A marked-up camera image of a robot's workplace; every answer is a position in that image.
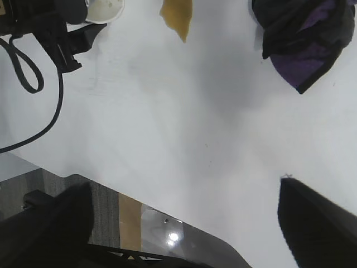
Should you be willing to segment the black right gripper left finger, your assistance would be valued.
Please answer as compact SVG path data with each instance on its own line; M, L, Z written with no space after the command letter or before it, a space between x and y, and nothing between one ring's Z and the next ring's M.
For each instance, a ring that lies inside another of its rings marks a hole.
M1 221L1 267L77 267L94 224L90 184Z

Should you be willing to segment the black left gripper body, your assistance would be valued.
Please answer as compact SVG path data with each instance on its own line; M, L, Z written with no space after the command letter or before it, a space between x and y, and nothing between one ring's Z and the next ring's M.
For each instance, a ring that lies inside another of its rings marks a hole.
M71 53L67 24L54 1L1 1L1 36L32 34L61 73L81 68Z

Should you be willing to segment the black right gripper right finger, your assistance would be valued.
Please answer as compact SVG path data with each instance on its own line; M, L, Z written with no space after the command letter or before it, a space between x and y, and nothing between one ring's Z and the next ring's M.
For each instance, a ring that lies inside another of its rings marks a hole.
M281 179L278 221L298 267L356 267L356 216L294 178Z

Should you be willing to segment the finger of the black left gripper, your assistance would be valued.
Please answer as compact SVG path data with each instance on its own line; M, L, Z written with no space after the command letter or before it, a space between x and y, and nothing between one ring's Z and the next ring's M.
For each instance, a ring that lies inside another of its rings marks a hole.
M105 24L88 24L82 28L71 31L69 35L69 43L72 54L81 54L89 51L94 43L95 38L102 29L107 27Z
M54 4L65 22L78 25L86 20L85 0L55 0Z

